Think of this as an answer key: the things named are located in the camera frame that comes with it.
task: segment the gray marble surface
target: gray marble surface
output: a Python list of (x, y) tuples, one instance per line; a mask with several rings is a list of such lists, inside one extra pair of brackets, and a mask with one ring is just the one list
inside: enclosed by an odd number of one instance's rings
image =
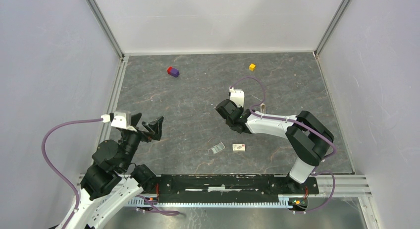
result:
[[(254, 63), (254, 72), (248, 66)], [(180, 72), (167, 74), (169, 66)], [(335, 136), (335, 156), (320, 170), (352, 172), (321, 73), (312, 53), (212, 54), (130, 57), (118, 110), (141, 112), (143, 121), (164, 116), (160, 141), (141, 143), (133, 162), (161, 173), (288, 173), (296, 154), (288, 140), (264, 134), (238, 134), (229, 129), (215, 106), (229, 98), (228, 87), (244, 76), (266, 86), (268, 114), (313, 113)], [(245, 106), (258, 103), (263, 93), (257, 82), (237, 85), (245, 91)], [(116, 130), (111, 139), (119, 139)], [(223, 142), (225, 149), (210, 148)], [(233, 152), (243, 143), (245, 152)]]

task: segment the yellow cube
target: yellow cube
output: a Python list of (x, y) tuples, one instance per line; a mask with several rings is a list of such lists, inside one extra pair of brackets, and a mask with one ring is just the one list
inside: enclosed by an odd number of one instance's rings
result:
[(254, 64), (250, 64), (250, 71), (254, 71), (255, 69), (255, 65)]

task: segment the gray floor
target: gray floor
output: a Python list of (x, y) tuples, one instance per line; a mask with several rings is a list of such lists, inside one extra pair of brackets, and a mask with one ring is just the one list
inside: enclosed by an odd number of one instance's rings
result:
[[(320, 204), (323, 198), (310, 198)], [(182, 215), (166, 217), (143, 214), (134, 208), (121, 209), (105, 229), (365, 229), (366, 223), (357, 198), (333, 198), (322, 210), (293, 215), (287, 209), (255, 208), (168, 208)]]
[[(254, 72), (249, 64), (257, 65)], [(167, 74), (169, 66), (180, 76)], [(141, 143), (133, 159), (161, 173), (288, 173), (296, 154), (286, 139), (264, 134), (238, 134), (225, 125), (214, 107), (228, 97), (228, 87), (244, 76), (266, 86), (268, 114), (312, 112), (334, 134), (337, 154), (320, 170), (352, 172), (333, 108), (312, 53), (215, 54), (130, 57), (118, 101), (118, 110), (141, 112), (143, 121), (162, 115), (159, 142)], [(245, 106), (259, 102), (256, 82), (238, 85), (245, 91)], [(117, 140), (117, 131), (111, 139)], [(210, 148), (223, 142), (226, 149)], [(233, 153), (233, 143), (246, 152)]]

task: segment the metal frame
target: metal frame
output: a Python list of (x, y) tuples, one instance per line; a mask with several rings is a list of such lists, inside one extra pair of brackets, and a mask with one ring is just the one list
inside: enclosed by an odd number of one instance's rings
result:
[(104, 15), (102, 14), (101, 10), (98, 7), (98, 4), (95, 0), (86, 0), (89, 7), (91, 8), (93, 14), (96, 17), (99, 25), (101, 26), (102, 30), (105, 32), (106, 36), (111, 42), (112, 48), (114, 48), (115, 53), (122, 59), (124, 58), (124, 52), (122, 51), (121, 47), (119, 46), (115, 36), (113, 35), (108, 23), (106, 22)]
[[(85, 175), (81, 174), (78, 181), (78, 186), (80, 186), (80, 182), (82, 181)], [(125, 184), (125, 177), (129, 175), (119, 175), (122, 177), (122, 180), (114, 187), (111, 194), (113, 194), (119, 187)], [(275, 175), (278, 177), (284, 177), (285, 175), (279, 174)], [(368, 181), (364, 175), (353, 175), (353, 174), (335, 174), (335, 192), (333, 197), (337, 198), (345, 198), (345, 197), (356, 197), (356, 198), (370, 198), (372, 197), (372, 193), (370, 191)], [(318, 181), (318, 188), (319, 194), (317, 195), (309, 195), (309, 197), (328, 197), (332, 190), (332, 177), (329, 174), (322, 174), (316, 176), (316, 180)], [(279, 195), (280, 197), (303, 197), (303, 195)]]
[(329, 37), (331, 36), (331, 33), (334, 31), (335, 27), (337, 26), (338, 21), (340, 20), (341, 16), (343, 15), (343, 12), (346, 10), (348, 4), (351, 0), (342, 0), (340, 6), (338, 6), (337, 11), (334, 14), (334, 17), (332, 18), (327, 30), (325, 31), (323, 37), (321, 38), (320, 43), (318, 44), (317, 48), (314, 51), (315, 55), (319, 55), (321, 53), (322, 49), (325, 46), (325, 43), (328, 41)]
[(374, 207), (373, 198), (359, 198), (360, 207), (362, 208), (363, 217), (365, 218), (367, 229), (380, 229), (377, 211)]
[[(145, 198), (156, 198), (157, 194), (145, 193), (142, 194)], [(154, 203), (156, 207), (177, 207), (177, 208), (292, 208), (289, 206), (288, 197), (278, 197), (278, 202), (270, 203)], [(134, 208), (150, 208), (150, 204), (146, 203), (142, 198), (133, 197), (129, 200), (124, 207), (134, 207)]]
[[(299, 51), (292, 51), (294, 53), (308, 53), (313, 52), (314, 50), (299, 50)], [(194, 52), (186, 52), (186, 51), (170, 51), (170, 52), (129, 52), (125, 53), (125, 56), (168, 56), (168, 55), (203, 55), (203, 54), (241, 54), (241, 53), (289, 53), (291, 51), (286, 50), (257, 50), (257, 51), (241, 51), (241, 50), (228, 50), (228, 51), (194, 51)]]
[[(127, 62), (128, 62), (129, 57), (130, 56), (124, 57), (121, 64), (119, 65), (118, 71), (115, 75), (114, 83), (112, 85), (112, 92), (109, 97), (106, 113), (113, 113), (117, 108), (119, 93), (121, 91), (122, 82), (124, 80), (124, 75), (125, 75), (125, 69), (127, 68)], [(110, 134), (111, 134), (111, 125), (103, 124), (101, 133), (99, 135), (98, 144), (105, 140), (108, 140)]]

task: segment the purple cable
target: purple cable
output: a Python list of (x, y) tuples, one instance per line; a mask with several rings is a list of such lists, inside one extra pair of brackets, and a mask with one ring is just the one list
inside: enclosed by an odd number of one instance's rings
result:
[(71, 218), (74, 215), (74, 211), (79, 209), (79, 202), (80, 202), (80, 195), (77, 192), (76, 187), (60, 172), (57, 170), (57, 168), (51, 163), (51, 161), (49, 160), (47, 153), (45, 152), (45, 143), (47, 141), (47, 138), (51, 135), (51, 133), (57, 129), (59, 129), (60, 127), (63, 126), (67, 126), (67, 125), (71, 125), (71, 124), (77, 124), (77, 123), (88, 123), (88, 122), (96, 122), (96, 121), (102, 121), (102, 118), (98, 118), (98, 119), (91, 119), (91, 120), (79, 120), (79, 121), (69, 121), (69, 122), (65, 122), (62, 123), (60, 125), (57, 125), (55, 127), (53, 127), (51, 130), (49, 130), (43, 140), (42, 140), (42, 144), (41, 144), (41, 150), (42, 150), (42, 155), (44, 156), (45, 161), (47, 162), (48, 166), (58, 175), (60, 176), (60, 178), (62, 180), (64, 180), (68, 186), (70, 186), (70, 188), (73, 190), (74, 195), (76, 195), (76, 204), (74, 205), (74, 210), (73, 212), (71, 212), (70, 216), (67, 218), (67, 220), (65, 221), (64, 225), (63, 225), (63, 229), (67, 226), (67, 224), (70, 222)]
[(180, 212), (178, 211), (161, 211), (155, 205), (153, 205), (153, 202), (147, 200), (145, 197), (141, 195), (137, 195), (136, 197), (143, 199), (147, 204), (149, 204), (155, 210), (155, 211), (145, 211), (146, 213), (160, 213), (162, 215), (170, 216), (170, 217), (178, 216), (180, 214)]
[[(261, 88), (262, 88), (262, 93), (263, 93), (263, 97), (262, 97), (262, 101), (260, 102), (260, 103), (258, 103), (258, 104), (254, 104), (254, 105), (251, 105), (250, 106), (250, 112), (251, 112), (251, 114), (252, 115), (255, 115), (255, 116), (257, 116), (257, 117), (261, 117), (261, 118), (266, 118), (266, 119), (272, 119), (272, 120), (280, 120), (280, 121), (290, 121), (290, 122), (293, 122), (293, 123), (295, 123), (295, 124), (297, 124), (297, 125), (299, 125), (299, 126), (301, 126), (301, 127), (304, 127), (304, 128), (306, 128), (308, 131), (310, 131), (311, 133), (313, 133), (313, 134), (315, 134), (317, 137), (319, 137), (319, 138), (321, 138), (323, 141), (325, 141), (326, 143), (328, 143), (328, 145), (330, 145), (331, 146), (331, 148), (332, 148), (332, 152), (330, 153), (330, 154), (328, 154), (328, 155), (326, 155), (326, 156), (324, 156), (324, 158), (322, 158), (322, 160), (325, 160), (325, 159), (327, 159), (328, 157), (331, 157), (332, 155), (334, 155), (336, 152), (337, 152), (337, 148), (335, 147), (335, 145), (330, 141), (330, 140), (328, 140), (326, 137), (324, 137), (323, 135), (321, 135), (319, 132), (317, 132), (317, 131), (315, 131), (315, 130), (313, 130), (312, 128), (310, 128), (310, 127), (308, 127), (308, 126), (306, 126), (305, 124), (303, 124), (303, 123), (301, 123), (301, 122), (299, 122), (299, 121), (296, 121), (296, 120), (294, 120), (294, 119), (285, 119), (285, 118), (283, 118), (283, 117), (275, 117), (275, 116), (264, 116), (264, 115), (259, 115), (259, 114), (256, 114), (255, 113), (255, 111), (253, 110), (253, 108), (254, 107), (257, 107), (257, 106), (259, 106), (259, 105), (261, 105), (262, 103), (264, 103), (264, 101), (265, 101), (265, 88), (264, 88), (264, 85), (257, 79), (257, 78), (254, 78), (254, 77), (252, 77), (252, 76), (246, 76), (246, 77), (243, 77), (243, 78), (241, 78), (241, 79), (239, 79), (238, 81), (236, 81), (236, 83), (234, 83), (232, 86), (230, 86), (229, 88), (232, 88), (232, 87), (235, 87), (235, 85), (237, 85), (239, 82), (241, 82), (241, 81), (243, 81), (244, 79), (253, 79), (253, 80), (255, 80), (255, 81), (257, 81), (259, 84), (260, 84), (260, 86), (261, 86)], [(299, 213), (299, 214), (305, 214), (305, 213), (308, 213), (308, 212), (313, 212), (313, 211), (316, 211), (316, 210), (318, 210), (318, 209), (321, 209), (321, 208), (323, 208), (330, 200), (331, 200), (331, 198), (332, 198), (332, 195), (334, 194), (334, 190), (335, 190), (335, 178), (334, 178), (334, 175), (333, 175), (333, 173), (332, 172), (330, 172), (330, 171), (322, 171), (322, 172), (319, 172), (319, 173), (312, 173), (311, 175), (312, 176), (317, 176), (317, 175), (320, 175), (320, 174), (322, 174), (322, 173), (328, 173), (328, 174), (330, 174), (331, 176), (332, 176), (332, 190), (331, 190), (331, 194), (330, 194), (330, 196), (327, 198), (327, 200), (323, 203), (323, 204), (321, 204), (320, 206), (318, 206), (318, 207), (316, 207), (316, 208), (314, 208), (314, 209), (310, 209), (310, 210), (308, 210), (308, 211), (305, 211), (305, 212), (298, 212), (298, 211), (295, 211), (296, 213)]]

